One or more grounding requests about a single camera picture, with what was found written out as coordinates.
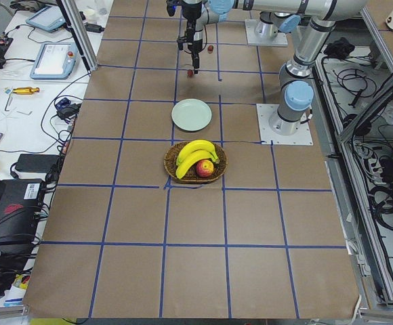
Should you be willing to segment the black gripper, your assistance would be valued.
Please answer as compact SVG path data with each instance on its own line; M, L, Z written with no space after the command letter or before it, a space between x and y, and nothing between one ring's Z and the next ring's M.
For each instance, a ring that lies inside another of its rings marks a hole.
M178 4L182 7L182 16L186 19L186 30L184 36L178 37L178 48L183 50L183 45L188 44L188 50L191 54L199 54L202 51L202 41L195 40L197 20L202 14L202 1L191 1L184 0L178 1ZM192 56L192 67L193 73L198 74L200 68L199 56Z

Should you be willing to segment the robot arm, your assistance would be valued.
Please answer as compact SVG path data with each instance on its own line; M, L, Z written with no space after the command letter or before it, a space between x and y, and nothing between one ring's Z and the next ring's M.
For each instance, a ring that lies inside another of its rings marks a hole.
M311 73L314 61L335 23L355 16L366 6L366 1L167 1L167 13L174 16L177 6L186 19L184 35L177 38L180 50L187 44L195 74L200 68L199 53L203 50L203 29L207 24L221 22L232 9L260 10L280 14L273 20L282 25L295 15L310 17L294 56L286 62L287 72L294 78L304 79Z
M303 114L314 99L314 89L307 82L321 48L335 27L335 22L312 17L300 32L293 57L279 72L280 104L268 120L271 130L290 136L301 125Z

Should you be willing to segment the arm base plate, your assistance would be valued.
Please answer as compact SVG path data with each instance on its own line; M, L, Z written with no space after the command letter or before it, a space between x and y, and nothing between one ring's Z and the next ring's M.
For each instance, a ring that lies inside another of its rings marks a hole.
M273 24L266 24L260 20L245 20L247 44L264 47L287 47L287 36L279 32Z
M257 104L260 141L266 145L312 146L309 124L303 123L306 115L296 122L284 121L278 115L278 104Z

